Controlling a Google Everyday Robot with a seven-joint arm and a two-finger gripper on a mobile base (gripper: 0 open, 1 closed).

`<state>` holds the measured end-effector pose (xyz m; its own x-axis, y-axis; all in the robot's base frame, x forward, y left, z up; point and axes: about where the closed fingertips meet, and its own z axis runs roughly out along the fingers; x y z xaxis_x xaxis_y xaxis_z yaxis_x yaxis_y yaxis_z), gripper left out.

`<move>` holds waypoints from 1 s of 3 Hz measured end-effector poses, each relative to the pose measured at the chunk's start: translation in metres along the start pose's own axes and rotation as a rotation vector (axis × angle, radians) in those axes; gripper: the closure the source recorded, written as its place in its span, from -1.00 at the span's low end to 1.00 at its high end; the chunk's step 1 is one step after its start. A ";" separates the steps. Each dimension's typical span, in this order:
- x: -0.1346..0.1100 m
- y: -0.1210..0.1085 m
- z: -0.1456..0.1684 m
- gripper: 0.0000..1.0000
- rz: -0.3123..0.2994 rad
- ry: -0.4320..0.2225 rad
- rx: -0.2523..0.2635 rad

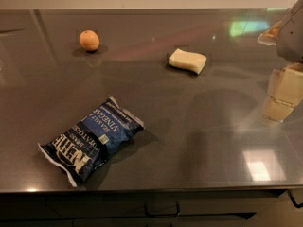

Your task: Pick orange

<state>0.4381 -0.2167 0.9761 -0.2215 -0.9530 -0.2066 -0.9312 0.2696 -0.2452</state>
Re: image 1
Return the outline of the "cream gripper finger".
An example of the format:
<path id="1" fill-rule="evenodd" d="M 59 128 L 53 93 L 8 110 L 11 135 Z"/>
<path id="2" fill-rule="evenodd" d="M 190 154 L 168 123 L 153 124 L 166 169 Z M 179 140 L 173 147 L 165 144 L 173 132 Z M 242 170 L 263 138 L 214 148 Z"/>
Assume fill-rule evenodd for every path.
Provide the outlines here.
<path id="1" fill-rule="evenodd" d="M 283 122 L 303 100 L 303 64 L 291 63 L 270 76 L 263 115 Z"/>
<path id="2" fill-rule="evenodd" d="M 258 43 L 264 45 L 276 45 L 277 35 L 280 31 L 281 22 L 275 23 L 269 29 L 258 36 Z"/>

